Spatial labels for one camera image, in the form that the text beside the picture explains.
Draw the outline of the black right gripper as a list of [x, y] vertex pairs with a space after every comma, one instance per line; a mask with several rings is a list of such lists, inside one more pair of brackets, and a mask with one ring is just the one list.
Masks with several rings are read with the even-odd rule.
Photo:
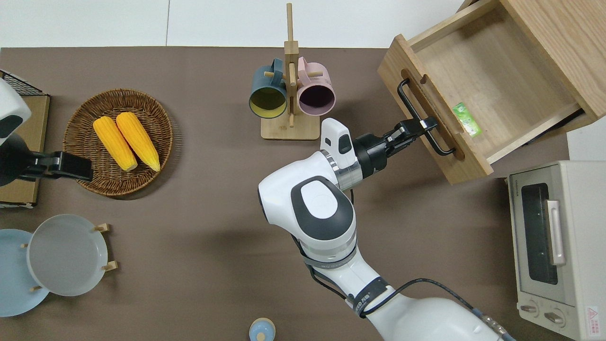
[[384, 136], [364, 134], [354, 139], [354, 151], [366, 179], [383, 170], [387, 159], [407, 148], [420, 136], [429, 136], [438, 126], [435, 118], [405, 119]]

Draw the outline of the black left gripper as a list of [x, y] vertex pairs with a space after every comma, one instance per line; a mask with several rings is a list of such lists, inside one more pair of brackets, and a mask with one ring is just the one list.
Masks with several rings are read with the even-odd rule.
[[16, 179], [36, 181], [38, 178], [57, 179], [48, 169], [59, 165], [59, 175], [70, 179], [93, 181], [92, 161], [71, 153], [37, 153], [30, 151], [17, 134], [6, 139], [0, 147], [0, 185], [6, 186]]

